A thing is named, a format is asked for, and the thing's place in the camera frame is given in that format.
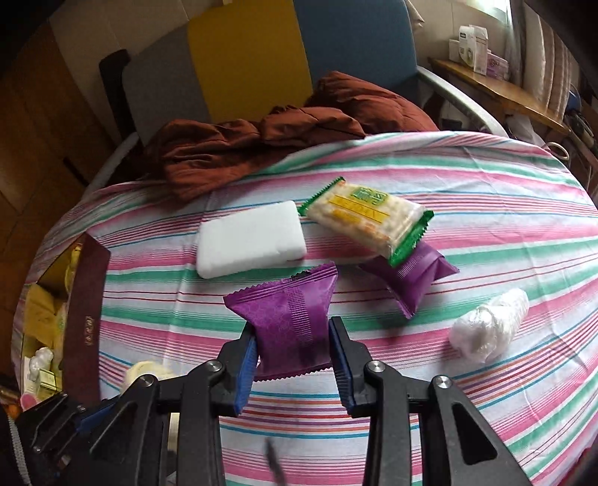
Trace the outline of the maroon crumpled blanket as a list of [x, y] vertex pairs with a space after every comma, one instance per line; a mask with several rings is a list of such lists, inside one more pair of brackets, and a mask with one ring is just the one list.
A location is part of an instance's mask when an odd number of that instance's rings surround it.
[[410, 100], [333, 71], [317, 81], [303, 106], [276, 106], [259, 121], [170, 121], [146, 146], [145, 159], [179, 200], [189, 202], [306, 148], [436, 130]]

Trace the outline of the white plastic roll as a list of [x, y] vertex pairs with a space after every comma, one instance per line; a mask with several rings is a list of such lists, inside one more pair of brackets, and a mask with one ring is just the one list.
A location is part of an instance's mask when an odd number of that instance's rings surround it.
[[525, 290], [508, 290], [459, 317], [449, 342], [471, 362], [489, 363], [505, 352], [528, 311]]

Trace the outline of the pink plastic item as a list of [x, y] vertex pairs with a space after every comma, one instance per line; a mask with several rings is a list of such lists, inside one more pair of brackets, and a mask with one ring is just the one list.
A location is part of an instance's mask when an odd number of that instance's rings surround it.
[[37, 405], [38, 400], [35, 394], [23, 393], [19, 398], [19, 403], [23, 411], [27, 411]]

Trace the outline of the purple snack packet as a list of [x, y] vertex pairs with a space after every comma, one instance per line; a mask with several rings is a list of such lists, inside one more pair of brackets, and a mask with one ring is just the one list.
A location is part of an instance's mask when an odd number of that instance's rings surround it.
[[255, 328], [258, 381], [318, 372], [330, 366], [329, 305], [339, 274], [333, 262], [224, 297]]
[[459, 273], [456, 266], [425, 241], [417, 243], [410, 256], [396, 267], [378, 256], [360, 263], [359, 268], [382, 280], [406, 319], [417, 313], [432, 283]]

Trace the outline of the grey yellow blue chair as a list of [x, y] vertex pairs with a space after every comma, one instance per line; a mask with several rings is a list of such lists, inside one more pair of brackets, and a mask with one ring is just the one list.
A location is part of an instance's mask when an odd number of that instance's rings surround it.
[[488, 111], [417, 64], [401, 1], [235, 1], [210, 8], [138, 55], [118, 50], [99, 64], [123, 140], [89, 183], [107, 185], [121, 162], [165, 123], [257, 120], [306, 100], [333, 71], [410, 101], [427, 84], [476, 130], [502, 136]]

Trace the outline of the gold storage tin box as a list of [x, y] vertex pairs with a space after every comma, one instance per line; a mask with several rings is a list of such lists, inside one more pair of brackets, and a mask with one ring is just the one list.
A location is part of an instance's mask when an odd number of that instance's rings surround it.
[[109, 250], [83, 233], [28, 290], [21, 395], [35, 394], [40, 403], [64, 392], [85, 406], [100, 400], [99, 327], [110, 259]]

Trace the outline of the white product box on shelf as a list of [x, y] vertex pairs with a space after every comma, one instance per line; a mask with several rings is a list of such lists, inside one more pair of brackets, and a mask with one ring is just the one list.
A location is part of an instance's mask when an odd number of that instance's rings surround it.
[[459, 57], [466, 67], [480, 75], [487, 74], [487, 29], [477, 25], [459, 27]]

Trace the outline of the wooden side shelf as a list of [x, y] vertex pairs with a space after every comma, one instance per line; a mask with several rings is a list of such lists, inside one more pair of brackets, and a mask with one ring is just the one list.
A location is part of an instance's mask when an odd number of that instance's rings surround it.
[[505, 114], [520, 113], [563, 136], [571, 133], [571, 129], [561, 117], [545, 108], [532, 94], [519, 86], [474, 73], [452, 61], [430, 59], [430, 64], [435, 73], [456, 77], [484, 95], [490, 96], [501, 106]]

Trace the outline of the striped bed sheet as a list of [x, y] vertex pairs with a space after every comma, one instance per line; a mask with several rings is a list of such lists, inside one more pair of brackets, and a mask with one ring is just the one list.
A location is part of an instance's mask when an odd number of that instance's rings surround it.
[[[419, 203], [439, 279], [418, 265], [383, 283], [366, 251], [312, 221], [304, 261], [220, 279], [195, 270], [210, 220], [293, 200], [337, 178]], [[557, 485], [597, 436], [597, 209], [560, 161], [479, 133], [398, 133], [295, 155], [191, 203], [158, 182], [94, 193], [44, 238], [37, 279], [79, 234], [110, 252], [99, 385], [115, 393], [143, 359], [185, 372], [237, 336], [228, 293], [326, 262], [329, 310], [372, 356], [406, 376], [452, 376], [532, 483]]]

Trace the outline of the green rice cracker packet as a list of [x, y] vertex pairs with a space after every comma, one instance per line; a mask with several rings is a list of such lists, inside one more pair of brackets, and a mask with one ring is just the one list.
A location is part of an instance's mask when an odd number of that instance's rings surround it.
[[338, 177], [298, 213], [385, 258], [392, 267], [410, 257], [434, 212], [419, 203]]

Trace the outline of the wooden wardrobe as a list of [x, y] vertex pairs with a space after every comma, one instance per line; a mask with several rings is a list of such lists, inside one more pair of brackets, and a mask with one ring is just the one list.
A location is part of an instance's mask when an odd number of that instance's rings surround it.
[[13, 318], [34, 255], [118, 142], [103, 52], [79, 28], [44, 22], [1, 74], [1, 373], [13, 376]]

